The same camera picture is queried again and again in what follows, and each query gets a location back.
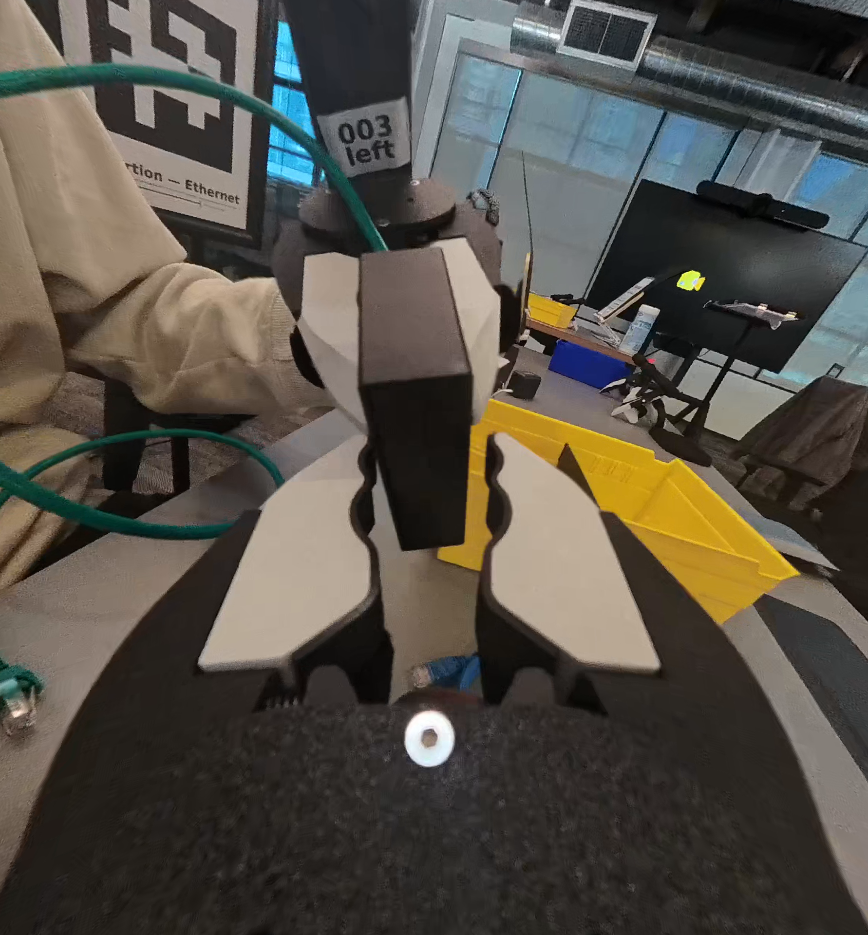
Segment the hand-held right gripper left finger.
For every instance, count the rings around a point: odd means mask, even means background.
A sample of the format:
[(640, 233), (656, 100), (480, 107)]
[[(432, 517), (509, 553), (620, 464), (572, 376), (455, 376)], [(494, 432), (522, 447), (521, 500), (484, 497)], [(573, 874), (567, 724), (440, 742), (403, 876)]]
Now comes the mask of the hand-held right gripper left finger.
[(359, 701), (390, 699), (394, 648), (370, 540), (376, 466), (353, 437), (287, 481), (260, 509), (199, 657), (206, 674), (268, 672), (282, 695), (340, 669)]

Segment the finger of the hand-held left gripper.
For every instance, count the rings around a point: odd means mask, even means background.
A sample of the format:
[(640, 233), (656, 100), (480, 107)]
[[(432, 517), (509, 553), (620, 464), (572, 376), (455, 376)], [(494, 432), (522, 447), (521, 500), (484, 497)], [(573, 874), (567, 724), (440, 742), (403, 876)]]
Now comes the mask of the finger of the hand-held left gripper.
[(298, 329), (324, 389), (354, 426), (363, 427), (358, 287), (355, 257), (338, 252), (307, 257)]
[(485, 415), (502, 360), (500, 298), (467, 240), (441, 240), (464, 345), (472, 371), (472, 424)]

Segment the black ethernet switch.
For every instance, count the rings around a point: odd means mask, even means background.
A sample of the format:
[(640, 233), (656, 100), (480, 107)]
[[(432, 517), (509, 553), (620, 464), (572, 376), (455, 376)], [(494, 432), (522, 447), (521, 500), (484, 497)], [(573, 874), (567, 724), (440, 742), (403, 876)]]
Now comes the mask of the black ethernet switch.
[(401, 550), (460, 544), (472, 365), (440, 247), (359, 261), (358, 392)]

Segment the person's left forearm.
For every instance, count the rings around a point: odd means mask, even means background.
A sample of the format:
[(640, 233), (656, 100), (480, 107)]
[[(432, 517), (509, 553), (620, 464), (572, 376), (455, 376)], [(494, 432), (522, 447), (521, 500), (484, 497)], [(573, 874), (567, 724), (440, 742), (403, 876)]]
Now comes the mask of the person's left forearm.
[(128, 264), (47, 290), (67, 358), (165, 414), (282, 416), (333, 406), (293, 358), (294, 320), (276, 283), (232, 282), (191, 263)]

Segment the yellow plastic bin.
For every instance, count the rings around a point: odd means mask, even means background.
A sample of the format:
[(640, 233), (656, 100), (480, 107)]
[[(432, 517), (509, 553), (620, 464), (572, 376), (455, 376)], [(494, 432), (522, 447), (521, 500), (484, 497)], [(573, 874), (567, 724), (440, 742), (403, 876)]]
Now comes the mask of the yellow plastic bin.
[(472, 429), (466, 539), (442, 562), (482, 567), (487, 529), (487, 438), (505, 432), (556, 466), (568, 446), (601, 509), (615, 513), (716, 623), (723, 625), (799, 571), (686, 463), (646, 448), (491, 400)]
[(531, 321), (559, 330), (568, 330), (576, 311), (573, 305), (546, 298), (534, 292), (529, 293), (528, 318)]

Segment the black bin divider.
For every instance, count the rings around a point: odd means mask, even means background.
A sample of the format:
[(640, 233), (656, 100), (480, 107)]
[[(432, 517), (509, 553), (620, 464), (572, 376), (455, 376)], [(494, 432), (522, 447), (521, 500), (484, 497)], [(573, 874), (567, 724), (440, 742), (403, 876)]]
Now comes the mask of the black bin divider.
[(557, 459), (557, 469), (570, 478), (592, 501), (598, 505), (592, 487), (587, 480), (579, 461), (569, 444), (564, 444)]

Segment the blue plastic bin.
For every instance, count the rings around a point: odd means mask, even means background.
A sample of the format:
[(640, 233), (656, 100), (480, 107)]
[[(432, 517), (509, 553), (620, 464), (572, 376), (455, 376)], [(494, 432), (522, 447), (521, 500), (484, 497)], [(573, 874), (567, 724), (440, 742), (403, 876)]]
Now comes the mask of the blue plastic bin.
[(548, 364), (548, 371), (589, 387), (603, 390), (627, 379), (632, 364), (570, 341), (559, 340)]

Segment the white document stand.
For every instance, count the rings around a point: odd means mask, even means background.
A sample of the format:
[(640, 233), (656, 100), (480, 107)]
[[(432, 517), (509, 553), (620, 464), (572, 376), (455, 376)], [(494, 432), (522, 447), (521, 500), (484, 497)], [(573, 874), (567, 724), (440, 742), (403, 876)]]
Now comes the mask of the white document stand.
[(654, 284), (655, 277), (644, 277), (633, 286), (630, 286), (625, 292), (616, 297), (601, 310), (595, 312), (593, 320), (597, 324), (606, 324), (625, 310), (629, 309), (635, 302), (641, 300), (648, 288)]

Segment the white wipes canister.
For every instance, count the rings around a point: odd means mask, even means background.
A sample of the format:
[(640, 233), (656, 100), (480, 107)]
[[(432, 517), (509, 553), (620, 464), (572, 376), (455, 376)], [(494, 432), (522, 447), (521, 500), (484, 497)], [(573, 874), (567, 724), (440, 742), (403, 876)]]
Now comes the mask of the white wipes canister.
[(641, 304), (619, 344), (619, 352), (626, 356), (636, 356), (642, 353), (659, 316), (660, 309)]

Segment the white vent grille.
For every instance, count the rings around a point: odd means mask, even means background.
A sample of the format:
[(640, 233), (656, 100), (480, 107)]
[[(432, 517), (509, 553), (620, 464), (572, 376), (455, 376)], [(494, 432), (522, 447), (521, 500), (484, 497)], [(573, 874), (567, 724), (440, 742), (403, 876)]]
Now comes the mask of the white vent grille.
[(635, 73), (658, 16), (600, 1), (572, 1), (560, 29), (556, 53)]

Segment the chair draped with jacket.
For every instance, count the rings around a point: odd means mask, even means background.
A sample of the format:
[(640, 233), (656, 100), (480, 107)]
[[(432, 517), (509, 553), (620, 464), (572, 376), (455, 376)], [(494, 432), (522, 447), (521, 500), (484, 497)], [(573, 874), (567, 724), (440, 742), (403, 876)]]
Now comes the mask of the chair draped with jacket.
[(791, 507), (813, 488), (803, 511), (822, 512), (833, 493), (868, 468), (868, 387), (821, 376), (752, 427), (733, 456), (743, 463), (742, 489), (763, 469), (783, 477), (777, 501)]

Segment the black television screen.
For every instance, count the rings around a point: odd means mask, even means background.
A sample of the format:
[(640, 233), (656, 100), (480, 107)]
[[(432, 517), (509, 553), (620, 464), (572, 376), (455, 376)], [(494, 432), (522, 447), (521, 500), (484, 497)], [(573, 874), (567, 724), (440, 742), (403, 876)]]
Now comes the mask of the black television screen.
[(651, 278), (642, 303), (664, 336), (780, 372), (868, 247), (699, 193), (643, 181), (586, 298), (603, 310)]

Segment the black webcam bar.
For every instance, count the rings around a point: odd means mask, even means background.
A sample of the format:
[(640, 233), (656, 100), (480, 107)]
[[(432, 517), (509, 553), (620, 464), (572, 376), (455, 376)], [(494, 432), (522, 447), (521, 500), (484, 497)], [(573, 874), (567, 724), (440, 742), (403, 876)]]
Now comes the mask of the black webcam bar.
[(830, 223), (830, 216), (820, 211), (780, 201), (769, 193), (747, 192), (715, 181), (701, 181), (695, 194), (702, 201), (747, 218), (817, 231)]

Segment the person's upper body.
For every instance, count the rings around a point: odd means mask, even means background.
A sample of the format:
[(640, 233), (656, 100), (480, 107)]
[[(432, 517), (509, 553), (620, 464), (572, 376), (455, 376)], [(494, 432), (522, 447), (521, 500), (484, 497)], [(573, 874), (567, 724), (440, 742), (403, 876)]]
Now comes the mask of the person's upper body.
[(0, 101), (0, 460), (70, 442), (41, 423), (68, 362), (170, 394), (196, 281), (79, 91)]

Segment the round silver air duct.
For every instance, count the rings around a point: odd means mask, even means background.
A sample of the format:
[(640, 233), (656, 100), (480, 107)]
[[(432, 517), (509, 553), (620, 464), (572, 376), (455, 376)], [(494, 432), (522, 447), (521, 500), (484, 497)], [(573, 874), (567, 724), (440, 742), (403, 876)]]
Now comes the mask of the round silver air duct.
[(822, 140), (868, 164), (868, 18), (854, 2), (608, 2), (656, 13), (635, 73), (559, 55), (570, 2), (521, 2), (510, 53), (549, 74)]

